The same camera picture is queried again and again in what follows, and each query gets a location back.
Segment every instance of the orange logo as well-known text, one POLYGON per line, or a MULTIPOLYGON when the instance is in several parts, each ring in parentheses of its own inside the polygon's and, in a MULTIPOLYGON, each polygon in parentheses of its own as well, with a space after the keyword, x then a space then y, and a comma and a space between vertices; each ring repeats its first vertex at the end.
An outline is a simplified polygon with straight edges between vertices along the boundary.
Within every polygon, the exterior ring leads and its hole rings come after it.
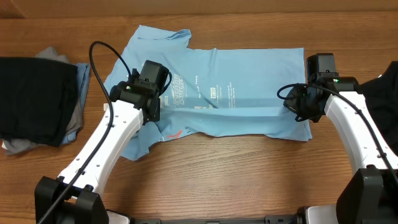
POLYGON ((167 136, 167 138, 178 139, 180 137, 181 133, 182 133, 182 130, 180 130, 177 134, 174 134, 172 136, 167 136))

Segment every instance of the pile of clothes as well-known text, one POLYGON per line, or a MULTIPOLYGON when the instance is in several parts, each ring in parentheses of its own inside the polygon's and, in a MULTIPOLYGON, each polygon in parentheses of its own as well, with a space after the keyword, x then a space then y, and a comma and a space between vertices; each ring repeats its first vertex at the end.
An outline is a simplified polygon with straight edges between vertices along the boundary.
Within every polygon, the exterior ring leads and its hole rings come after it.
POLYGON ((398 62, 391 62, 380 78, 363 83, 361 89, 374 123, 398 155, 398 62))
POLYGON ((76 139, 90 65, 49 47, 34 58, 0 57, 0 139, 7 155, 76 139))

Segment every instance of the folded clothing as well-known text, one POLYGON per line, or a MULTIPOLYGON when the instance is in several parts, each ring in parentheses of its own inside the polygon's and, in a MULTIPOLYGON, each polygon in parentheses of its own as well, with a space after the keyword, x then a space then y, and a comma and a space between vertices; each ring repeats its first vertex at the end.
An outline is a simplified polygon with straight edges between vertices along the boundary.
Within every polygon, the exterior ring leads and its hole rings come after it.
POLYGON ((77 67, 42 58, 0 57, 0 138, 59 146, 78 98, 77 67))
MULTIPOLYGON (((66 55, 59 55, 53 47, 46 48, 45 50, 38 53, 35 57, 70 63, 66 55)), ((63 138, 61 144, 68 144, 74 141, 76 139, 77 132, 83 126, 83 108, 85 106, 88 83, 90 81, 90 65, 87 63, 78 63, 75 65, 78 67, 76 77, 79 97, 71 120, 67 126, 67 133, 63 138)), ((9 139, 4 140, 3 148, 7 149, 6 155, 9 156, 33 149, 40 145, 42 144, 34 143, 28 139, 9 139)))
POLYGON ((380 78, 361 85, 366 106, 384 140, 398 155, 398 62, 380 78))
MULTIPOLYGON (((135 160, 156 142, 197 132, 298 141, 312 137, 308 121, 297 123, 276 95, 284 85, 305 83, 303 49, 192 50, 187 48, 191 36, 186 29, 140 26, 124 49, 122 57, 130 69, 140 71, 151 60, 167 67, 172 81, 160 97, 160 121, 143 126, 122 156, 135 160)), ((126 80, 118 60, 105 87, 110 91, 126 80)))

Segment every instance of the cable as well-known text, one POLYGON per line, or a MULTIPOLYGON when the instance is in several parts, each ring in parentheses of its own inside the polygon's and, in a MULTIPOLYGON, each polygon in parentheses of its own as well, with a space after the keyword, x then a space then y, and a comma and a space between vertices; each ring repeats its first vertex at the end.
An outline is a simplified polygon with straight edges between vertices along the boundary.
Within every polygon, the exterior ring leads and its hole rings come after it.
POLYGON ((347 98, 343 97, 342 95, 340 95, 339 93, 337 93, 337 92, 335 92, 335 91, 329 90, 329 89, 327 89, 327 88, 325 88, 325 87, 322 87, 322 86, 308 85, 308 84, 302 84, 302 83, 290 84, 290 85, 286 85, 286 86, 283 86, 282 88, 280 88, 280 89, 278 90, 278 92, 277 92, 277 96, 278 96, 280 99, 282 99, 282 100, 290 100, 291 98, 289 98, 289 97, 283 97, 283 96, 280 95, 280 93, 281 93, 281 91, 283 91, 283 90, 285 90, 285 89, 287 89, 287 88, 296 87, 296 86, 301 86, 301 87, 305 87, 305 88, 317 88, 317 89, 319 89, 319 90, 323 90, 323 91, 325 91, 325 92, 327 92, 327 93, 330 93, 330 94, 332 94, 332 95, 337 96, 338 98, 342 99, 344 102, 346 102, 347 104, 349 104, 350 107, 352 107, 352 108, 355 110, 355 112, 357 112, 357 114, 359 114, 359 116, 362 118, 363 122, 365 123, 366 127, 368 128, 369 133, 371 134, 371 136, 372 136, 372 138, 373 138, 373 141, 374 141, 374 143, 376 144, 377 150, 379 151, 380 156, 381 156, 382 159, 383 159, 383 162, 384 162, 385 165, 387 166, 389 172, 391 173, 392 178, 394 179, 394 183, 395 183, 396 187, 398 188, 398 178, 397 178, 397 175, 396 175, 396 173, 394 172, 394 170, 393 170, 393 168, 392 168, 390 162, 388 161, 387 156, 386 156, 386 154, 384 153, 383 148, 381 147, 379 140, 377 139, 376 133, 374 133, 371 124, 370 124, 369 121, 366 119, 365 115, 363 115, 362 111, 361 111, 360 109, 358 109, 358 108, 357 108, 352 102, 350 102, 350 100, 348 100, 347 98))
POLYGON ((72 180, 69 182, 69 184, 67 185, 67 187, 62 191, 62 193, 58 196, 58 198, 54 201, 54 203, 50 206, 50 208, 46 211, 46 213, 43 215, 43 217, 39 220, 39 222, 37 224, 43 224, 44 221, 46 221, 46 219, 49 218, 50 214, 54 211, 55 207, 61 202, 65 200, 65 196, 67 195, 67 193, 69 192, 70 188, 73 186, 73 184, 76 182, 76 180, 79 178, 79 176, 83 173, 84 169, 86 169, 87 165, 90 163, 91 159, 95 156, 95 154, 97 153, 97 151, 100 149, 102 143, 104 143, 106 137, 108 136, 112 125, 113 125, 113 106, 112 106, 112 102, 109 99, 109 95, 108 92, 105 89, 105 86, 100 78, 100 76, 98 75, 97 69, 95 69, 95 65, 94 65, 94 60, 93 60, 93 48, 96 44, 101 44, 109 49, 111 49, 120 59, 120 61, 122 61, 123 65, 126 67, 127 72, 129 74, 129 76, 131 76, 131 72, 129 70, 129 67, 127 66, 127 64, 125 63, 125 61, 123 60, 122 56, 120 56, 120 54, 110 45, 101 42, 101 41, 95 41, 90 45, 90 51, 88 53, 88 56, 90 58, 90 65, 93 69, 94 75, 97 78, 97 81, 99 83, 99 85, 101 86, 102 91, 104 92, 106 101, 108 102, 109 105, 109 111, 110 111, 110 117, 109 117, 109 123, 108 123, 108 127, 106 127, 106 130, 102 136, 102 138, 99 140, 97 146, 94 148, 93 152, 91 152, 91 154, 87 157, 86 161, 83 163, 83 165, 77 170, 76 175, 72 178, 72 180))
POLYGON ((166 91, 166 89, 169 87, 170 83, 172 82, 172 73, 169 72, 169 83, 163 87, 163 90, 160 94, 162 94, 164 91, 166 91))

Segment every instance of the printed graphic on shirt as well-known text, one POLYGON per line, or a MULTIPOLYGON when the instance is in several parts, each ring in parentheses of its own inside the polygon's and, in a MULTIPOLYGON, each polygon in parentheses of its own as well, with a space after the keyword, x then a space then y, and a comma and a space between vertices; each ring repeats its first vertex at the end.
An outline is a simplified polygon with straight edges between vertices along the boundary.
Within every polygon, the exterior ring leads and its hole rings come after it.
POLYGON ((178 139, 180 137, 180 135, 182 134, 182 130, 180 130, 177 134, 173 134, 173 135, 169 135, 167 136, 167 138, 169 139, 178 139))
POLYGON ((223 98, 223 95, 221 94, 221 86, 216 85, 216 99, 217 103, 223 98))
POLYGON ((211 87, 210 88, 210 98, 215 99, 216 98, 216 88, 211 87))
POLYGON ((187 91, 185 89, 184 79, 180 75, 174 73, 174 77, 170 86, 172 87, 173 104, 176 106, 183 106, 185 98, 184 95, 185 92, 187 91))
POLYGON ((198 98, 200 99, 201 98, 201 94, 200 94, 200 88, 199 88, 199 85, 198 85, 198 76, 195 76, 195 84, 196 84, 197 89, 198 89, 198 98))
POLYGON ((235 88, 232 87, 232 83, 228 85, 228 101, 229 108, 235 108, 235 88))

